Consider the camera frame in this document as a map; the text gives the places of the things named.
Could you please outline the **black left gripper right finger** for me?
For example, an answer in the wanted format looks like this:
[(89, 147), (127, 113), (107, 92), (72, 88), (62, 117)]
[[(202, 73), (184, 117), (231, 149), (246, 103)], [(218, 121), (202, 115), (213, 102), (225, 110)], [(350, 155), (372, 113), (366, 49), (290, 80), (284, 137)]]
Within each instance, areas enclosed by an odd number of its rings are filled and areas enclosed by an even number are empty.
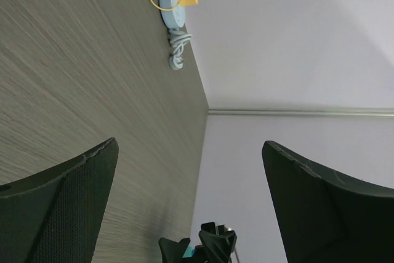
[(262, 160), (288, 262), (393, 262), (393, 189), (274, 141)]

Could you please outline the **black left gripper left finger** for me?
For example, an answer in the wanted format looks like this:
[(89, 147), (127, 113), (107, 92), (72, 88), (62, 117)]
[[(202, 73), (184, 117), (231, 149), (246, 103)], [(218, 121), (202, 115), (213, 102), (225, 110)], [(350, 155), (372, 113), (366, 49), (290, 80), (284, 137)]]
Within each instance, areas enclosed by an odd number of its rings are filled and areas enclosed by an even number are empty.
[(1, 185), (1, 262), (91, 262), (118, 154), (110, 138)]

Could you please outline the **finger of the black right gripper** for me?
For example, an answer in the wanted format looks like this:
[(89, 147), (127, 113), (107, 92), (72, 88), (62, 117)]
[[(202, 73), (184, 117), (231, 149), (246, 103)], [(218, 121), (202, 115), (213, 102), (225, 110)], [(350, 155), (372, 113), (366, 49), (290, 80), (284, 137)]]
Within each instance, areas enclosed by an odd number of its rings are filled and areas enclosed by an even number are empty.
[(173, 241), (167, 238), (160, 238), (158, 241), (162, 256), (162, 263), (180, 263), (187, 250), (190, 239), (183, 238), (180, 241)]
[(225, 225), (216, 225), (215, 222), (201, 224), (198, 233), (204, 248), (207, 262), (232, 262), (231, 255), (235, 252), (237, 241), (236, 232)]

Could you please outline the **round light blue power strip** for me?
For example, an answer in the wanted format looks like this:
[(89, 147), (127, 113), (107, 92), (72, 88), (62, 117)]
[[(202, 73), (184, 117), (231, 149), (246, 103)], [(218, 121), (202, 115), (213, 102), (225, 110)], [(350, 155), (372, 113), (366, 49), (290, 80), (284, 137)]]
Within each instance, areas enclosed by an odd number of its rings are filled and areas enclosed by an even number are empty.
[(179, 30), (185, 24), (185, 8), (178, 0), (159, 0), (161, 16), (165, 26), (170, 30)]

